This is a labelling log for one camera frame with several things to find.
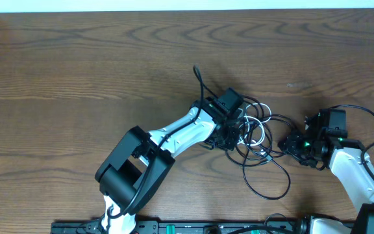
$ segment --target wire bundle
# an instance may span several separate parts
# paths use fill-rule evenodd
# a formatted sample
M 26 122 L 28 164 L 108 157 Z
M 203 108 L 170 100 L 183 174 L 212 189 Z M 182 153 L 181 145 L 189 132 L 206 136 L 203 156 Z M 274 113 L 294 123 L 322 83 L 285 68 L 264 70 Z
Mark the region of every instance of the wire bundle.
M 243 180 L 245 181 L 246 185 L 251 189 L 253 193 L 255 193 L 257 196 L 260 196 L 261 198 L 267 199 L 267 200 L 278 200 L 283 198 L 289 191 L 291 186 L 291 178 L 289 173 L 281 166 L 279 165 L 274 159 L 282 157 L 285 155 L 285 153 L 281 151 L 275 151 L 273 150 L 273 137 L 272 132 L 269 126 L 267 125 L 270 121 L 278 121 L 286 124 L 291 130 L 296 129 L 296 125 L 294 122 L 283 115 L 280 114 L 272 114 L 272 111 L 269 106 L 266 104 L 263 104 L 259 102 L 257 99 L 242 95 L 244 98 L 244 102 L 247 104 L 246 108 L 242 111 L 242 116 L 239 119 L 239 126 L 238 129 L 241 131 L 241 136 L 238 141 L 238 145 L 236 146 L 236 151 L 239 153 L 240 156 L 243 157 L 243 162 L 239 162 L 234 160 L 230 155 L 228 151 L 225 151 L 226 157 L 233 162 L 234 164 L 237 164 L 242 167 L 242 173 L 243 173 Z M 254 108 L 256 114 L 254 116 L 248 114 L 248 108 L 252 107 Z M 269 111 L 268 115 L 265 115 L 264 108 L 266 107 Z M 260 130 L 260 138 L 259 140 L 255 140 L 253 138 L 253 133 L 256 129 Z M 238 146 L 239 145 L 245 145 L 246 151 L 243 152 Z M 247 164 L 247 161 L 258 161 L 254 164 Z M 275 166 L 280 168 L 288 178 L 288 186 L 285 192 L 277 197 L 271 197 L 263 195 L 259 192 L 257 192 L 248 182 L 246 178 L 245 169 L 247 167 L 256 167 L 256 166 L 262 166 L 269 162 L 272 162 Z

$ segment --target black bracket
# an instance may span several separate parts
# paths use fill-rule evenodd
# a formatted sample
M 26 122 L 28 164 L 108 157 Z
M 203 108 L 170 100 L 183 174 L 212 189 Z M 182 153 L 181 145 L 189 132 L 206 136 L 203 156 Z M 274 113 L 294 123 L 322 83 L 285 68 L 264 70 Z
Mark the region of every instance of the black bracket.
M 350 142 L 347 140 L 345 111 L 321 109 L 318 114 L 306 118 L 305 124 L 305 134 L 295 130 L 280 141 L 278 147 L 301 165 L 323 170 L 329 166 L 333 149 Z M 323 166 L 318 168 L 318 162 L 323 162 Z
M 199 102 L 193 103 L 193 107 L 198 106 Z M 208 113 L 216 128 L 213 133 L 204 141 L 208 144 L 209 149 L 218 148 L 221 150 L 233 150 L 236 146 L 240 131 L 235 127 L 238 123 L 238 117 L 242 113 L 239 107 L 243 104 L 243 97 L 228 88 L 226 92 L 216 98 L 208 97 L 202 106 L 203 110 Z
M 136 126 L 129 130 L 114 148 L 95 175 L 99 190 L 110 196 L 121 208 L 126 207 L 134 197 L 144 176 L 128 158 L 142 155 L 152 162 L 151 171 L 140 195 L 135 199 L 128 213 L 136 214 L 153 197 L 175 160 L 169 151 L 156 148 L 150 135 Z
M 51 224 L 50 234 L 104 234 L 105 231 L 101 225 L 101 218 L 89 222 L 64 222 Z
M 374 204 L 363 204 L 350 234 L 374 234 Z

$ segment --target cable connector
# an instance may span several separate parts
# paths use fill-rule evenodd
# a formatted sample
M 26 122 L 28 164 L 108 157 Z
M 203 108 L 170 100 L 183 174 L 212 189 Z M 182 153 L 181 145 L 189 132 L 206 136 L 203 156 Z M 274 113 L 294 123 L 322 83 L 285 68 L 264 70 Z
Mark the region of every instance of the cable connector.
M 262 156 L 267 160 L 267 163 L 270 162 L 270 161 L 272 160 L 272 156 L 269 155 L 269 154 L 267 155 L 267 154 L 265 153 L 264 150 L 261 150 L 260 153 L 261 153 Z

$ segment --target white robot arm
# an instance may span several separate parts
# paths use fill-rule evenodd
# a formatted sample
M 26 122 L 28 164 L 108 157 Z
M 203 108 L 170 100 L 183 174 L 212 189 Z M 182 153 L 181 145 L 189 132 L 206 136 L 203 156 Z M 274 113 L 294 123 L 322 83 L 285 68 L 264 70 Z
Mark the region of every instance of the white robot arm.
M 186 116 L 166 127 L 146 133 L 136 126 L 128 131 L 96 172 L 95 179 L 105 199 L 105 215 L 101 226 L 84 224 L 85 232 L 132 233 L 135 214 L 152 198 L 174 158 L 190 146 L 205 142 L 212 148 L 233 150 L 240 136 L 238 122 L 243 102 L 243 96 L 230 88 L 221 97 L 196 101 Z M 279 148 L 302 165 L 318 170 L 329 168 L 341 181 L 359 215 L 353 229 L 332 218 L 309 216 L 292 233 L 374 234 L 374 167 L 366 153 L 371 146 L 365 148 L 359 141 L 347 139 L 345 111 L 334 108 L 320 110 L 307 118 L 305 134 L 294 130 L 279 142 Z M 128 160 L 131 156 L 141 160 L 147 169 L 139 171 Z M 81 224 L 71 227 L 72 232 L 75 229 L 78 233 L 81 227 Z M 266 226 L 258 228 L 268 230 Z M 250 230 L 248 227 L 232 233 Z

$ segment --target green connector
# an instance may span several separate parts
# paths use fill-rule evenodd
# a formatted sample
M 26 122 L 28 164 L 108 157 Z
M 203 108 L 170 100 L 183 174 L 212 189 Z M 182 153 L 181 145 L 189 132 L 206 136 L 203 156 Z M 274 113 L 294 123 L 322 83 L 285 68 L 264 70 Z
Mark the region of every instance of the green connector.
M 167 234 L 175 234 L 175 226 L 167 225 Z

